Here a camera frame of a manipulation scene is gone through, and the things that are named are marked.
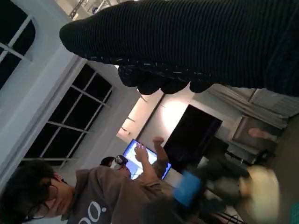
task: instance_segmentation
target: sleeve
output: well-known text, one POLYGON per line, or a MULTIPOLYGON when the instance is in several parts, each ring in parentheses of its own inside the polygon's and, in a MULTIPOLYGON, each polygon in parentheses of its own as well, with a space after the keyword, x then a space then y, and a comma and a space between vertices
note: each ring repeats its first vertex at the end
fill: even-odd
POLYGON ((156 160, 153 163, 154 171, 159 179, 161 179, 165 173, 169 160, 156 160))

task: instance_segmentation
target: monitor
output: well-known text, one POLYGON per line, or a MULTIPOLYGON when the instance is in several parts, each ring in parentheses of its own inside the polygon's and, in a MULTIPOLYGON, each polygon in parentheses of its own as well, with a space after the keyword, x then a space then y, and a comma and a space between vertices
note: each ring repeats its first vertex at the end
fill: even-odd
MULTIPOLYGON (((128 145, 125 152, 123 153, 123 155, 128 159, 127 168, 130 170, 130 172, 132 174, 131 175, 132 179, 136 179, 143 172, 141 163, 138 162, 137 159, 135 158, 135 155, 136 155, 135 147, 136 147, 137 143, 138 142, 135 139, 133 139, 130 142, 130 144, 128 145)), ((148 154, 149 154, 149 162, 150 162, 150 164, 153 164, 157 160, 157 155, 156 155, 156 153, 151 151, 149 148, 146 148, 146 150, 148 151, 148 154)), ((165 178, 165 176, 167 175, 170 168, 171 168, 171 164, 168 163, 162 179, 165 178)))

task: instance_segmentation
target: person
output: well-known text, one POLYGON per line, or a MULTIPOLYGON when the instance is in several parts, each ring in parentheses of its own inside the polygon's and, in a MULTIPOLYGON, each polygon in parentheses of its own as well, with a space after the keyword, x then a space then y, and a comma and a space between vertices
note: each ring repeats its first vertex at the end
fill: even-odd
POLYGON ((57 216, 69 224, 142 223, 142 207, 153 198, 148 188, 105 166, 79 170, 76 176, 73 187, 44 161, 19 167, 1 193, 2 223, 57 216))
MULTIPOLYGON (((164 138, 161 136, 156 136, 153 138, 157 160, 152 165, 149 162, 149 156, 146 150, 146 146, 138 143, 135 148, 135 157, 142 164, 143 172, 136 179, 134 179, 134 181, 142 186, 150 188, 156 196, 160 194, 170 196, 173 190, 173 187, 171 185, 162 180, 162 177, 169 163, 167 153, 161 146, 163 142, 164 138)), ((106 157, 101 161, 101 165, 112 167, 112 163, 115 158, 117 157, 106 157)), ((118 170, 126 177, 131 177, 131 173, 125 172, 125 170, 128 170, 125 164, 123 164, 123 166, 118 170)))

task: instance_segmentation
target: person wearing vr headset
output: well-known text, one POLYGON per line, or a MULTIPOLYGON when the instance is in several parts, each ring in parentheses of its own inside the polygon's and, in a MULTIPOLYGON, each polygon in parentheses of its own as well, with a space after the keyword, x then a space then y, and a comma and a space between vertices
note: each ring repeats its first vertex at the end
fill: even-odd
MULTIPOLYGON (((145 185, 154 192, 156 196, 160 194, 170 195, 172 187, 161 178, 167 168, 169 162, 168 156, 161 146, 164 142, 163 137, 156 136, 153 139, 157 160, 153 165, 149 162, 149 156, 146 147, 143 144, 137 144, 135 148, 136 159, 142 164, 143 173, 140 174, 134 181, 140 185, 145 185)), ((128 160, 123 155, 116 157, 106 157, 101 161, 102 166, 107 166, 118 170, 122 175, 131 177, 129 169, 126 167, 128 160)))

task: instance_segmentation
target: hand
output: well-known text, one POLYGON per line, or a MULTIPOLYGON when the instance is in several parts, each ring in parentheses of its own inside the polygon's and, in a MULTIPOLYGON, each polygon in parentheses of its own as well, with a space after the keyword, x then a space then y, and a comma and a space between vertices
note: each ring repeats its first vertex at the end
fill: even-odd
POLYGON ((137 143, 136 147, 135 147, 135 158, 137 159, 137 161, 142 162, 144 160, 149 160, 149 154, 148 151, 146 150, 145 145, 142 145, 140 143, 137 143))
POLYGON ((164 138, 160 136, 156 136, 153 139, 154 144, 161 145, 164 142, 164 138))

